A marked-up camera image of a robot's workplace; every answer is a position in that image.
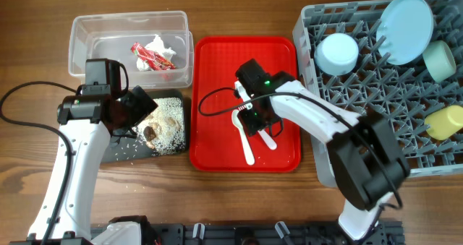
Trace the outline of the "pink plastic fork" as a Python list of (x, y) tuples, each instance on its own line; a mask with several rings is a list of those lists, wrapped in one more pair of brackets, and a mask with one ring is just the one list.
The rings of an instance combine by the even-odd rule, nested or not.
[(258, 131), (258, 134), (270, 150), (275, 150), (277, 148), (276, 142), (265, 130)]

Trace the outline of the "white plastic spoon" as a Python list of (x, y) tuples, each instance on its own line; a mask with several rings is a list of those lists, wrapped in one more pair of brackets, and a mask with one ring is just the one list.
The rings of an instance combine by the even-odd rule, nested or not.
[(245, 134), (244, 127), (243, 127), (241, 121), (238, 118), (238, 114), (239, 114), (238, 110), (233, 110), (232, 113), (231, 113), (231, 121), (232, 121), (233, 125), (238, 129), (239, 136), (240, 136), (241, 143), (242, 143), (242, 149), (243, 149), (243, 152), (244, 152), (244, 155), (245, 155), (246, 163), (249, 166), (253, 166), (255, 164), (255, 158), (254, 158), (254, 155), (252, 153), (251, 146), (250, 146), (250, 144), (249, 144), (249, 142), (247, 140), (247, 135)]

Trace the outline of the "red snack wrapper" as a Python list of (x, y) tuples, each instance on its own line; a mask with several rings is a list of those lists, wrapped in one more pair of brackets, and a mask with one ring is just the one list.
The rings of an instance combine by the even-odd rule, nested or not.
[(172, 62), (168, 61), (155, 51), (146, 49), (139, 43), (134, 43), (131, 47), (131, 52), (133, 52), (133, 54), (135, 54), (153, 70), (176, 69), (176, 66)]

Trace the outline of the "white tissue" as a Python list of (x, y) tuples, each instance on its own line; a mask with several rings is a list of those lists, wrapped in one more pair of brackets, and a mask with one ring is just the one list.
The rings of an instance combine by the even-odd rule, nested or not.
[[(155, 38), (151, 43), (148, 43), (145, 48), (149, 51), (154, 51), (160, 54), (163, 58), (168, 61), (171, 61), (172, 57), (177, 53), (171, 49), (171, 47), (166, 48), (164, 42), (162, 41), (159, 35), (155, 35)], [(137, 68), (139, 71), (144, 72), (151, 70), (148, 64), (146, 64), (142, 59), (138, 58), (136, 62)]]

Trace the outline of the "light blue bowl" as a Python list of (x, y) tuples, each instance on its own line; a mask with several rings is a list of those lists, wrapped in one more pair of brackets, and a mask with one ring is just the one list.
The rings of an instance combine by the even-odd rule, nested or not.
[(355, 68), (358, 55), (359, 46), (351, 36), (334, 33), (316, 47), (314, 59), (322, 72), (340, 76)]

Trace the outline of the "light blue plate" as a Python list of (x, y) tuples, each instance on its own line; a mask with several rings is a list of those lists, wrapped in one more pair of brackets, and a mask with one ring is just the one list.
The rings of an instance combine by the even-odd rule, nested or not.
[(378, 52), (392, 65), (407, 64), (427, 48), (434, 29), (433, 13), (425, 0), (393, 0), (383, 11), (376, 40)]

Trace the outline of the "yellow plastic cup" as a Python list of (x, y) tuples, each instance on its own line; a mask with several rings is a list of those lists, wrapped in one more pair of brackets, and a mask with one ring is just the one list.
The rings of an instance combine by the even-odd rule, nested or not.
[(433, 139), (448, 139), (462, 129), (462, 111), (461, 106), (452, 105), (430, 114), (425, 118), (426, 132)]

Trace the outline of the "green bowl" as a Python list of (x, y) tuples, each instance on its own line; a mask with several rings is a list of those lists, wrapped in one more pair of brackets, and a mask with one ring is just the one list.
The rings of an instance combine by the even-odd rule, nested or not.
[(456, 62), (448, 44), (437, 40), (428, 45), (422, 53), (426, 68), (436, 83), (456, 73)]

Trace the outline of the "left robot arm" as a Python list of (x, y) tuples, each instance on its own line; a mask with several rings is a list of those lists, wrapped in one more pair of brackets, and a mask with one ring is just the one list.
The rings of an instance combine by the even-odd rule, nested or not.
[(141, 87), (123, 86), (125, 66), (88, 59), (85, 83), (57, 108), (59, 148), (43, 204), (24, 244), (91, 244), (90, 215), (98, 170), (111, 139), (136, 138), (134, 127), (157, 105)]

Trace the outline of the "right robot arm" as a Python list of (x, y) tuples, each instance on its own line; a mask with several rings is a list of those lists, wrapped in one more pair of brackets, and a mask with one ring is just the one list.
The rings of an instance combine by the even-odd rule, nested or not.
[(322, 142), (335, 182), (346, 202), (339, 227), (352, 241), (364, 241), (390, 197), (400, 210), (398, 189), (410, 175), (399, 142), (380, 113), (362, 116), (308, 91), (286, 72), (271, 75), (250, 59), (235, 73), (236, 95), (244, 108), (238, 118), (248, 136), (289, 120)]

